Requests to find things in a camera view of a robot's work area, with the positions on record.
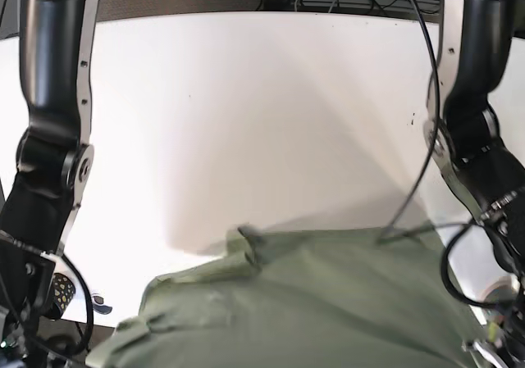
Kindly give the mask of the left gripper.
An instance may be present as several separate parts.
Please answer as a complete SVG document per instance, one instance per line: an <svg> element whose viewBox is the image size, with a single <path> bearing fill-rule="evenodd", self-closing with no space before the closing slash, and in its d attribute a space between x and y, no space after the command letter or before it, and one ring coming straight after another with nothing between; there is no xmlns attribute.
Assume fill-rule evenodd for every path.
<svg viewBox="0 0 525 368"><path fill-rule="evenodd" d="M497 347L486 340L463 341L462 350L471 354L478 367L524 367L524 361L520 361L509 354L504 346Z"/></svg>

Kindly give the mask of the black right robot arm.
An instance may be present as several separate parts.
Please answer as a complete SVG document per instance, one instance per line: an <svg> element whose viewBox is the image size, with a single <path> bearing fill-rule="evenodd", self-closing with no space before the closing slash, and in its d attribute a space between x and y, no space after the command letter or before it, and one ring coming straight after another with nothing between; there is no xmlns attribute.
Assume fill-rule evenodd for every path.
<svg viewBox="0 0 525 368"><path fill-rule="evenodd" d="M1 209L1 364L74 367L91 338L38 335L59 316L57 261L94 161L90 82L99 0L20 0L20 80L29 124Z"/></svg>

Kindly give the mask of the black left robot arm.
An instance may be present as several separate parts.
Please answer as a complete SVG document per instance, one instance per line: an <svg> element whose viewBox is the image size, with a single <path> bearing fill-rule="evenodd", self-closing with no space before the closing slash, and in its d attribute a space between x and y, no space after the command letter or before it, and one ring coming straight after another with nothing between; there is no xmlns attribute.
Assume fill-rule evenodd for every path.
<svg viewBox="0 0 525 368"><path fill-rule="evenodd" d="M440 0L430 78L427 146L453 195L485 230L498 265L524 280L524 168L500 135L488 96L514 36L517 0Z"/></svg>

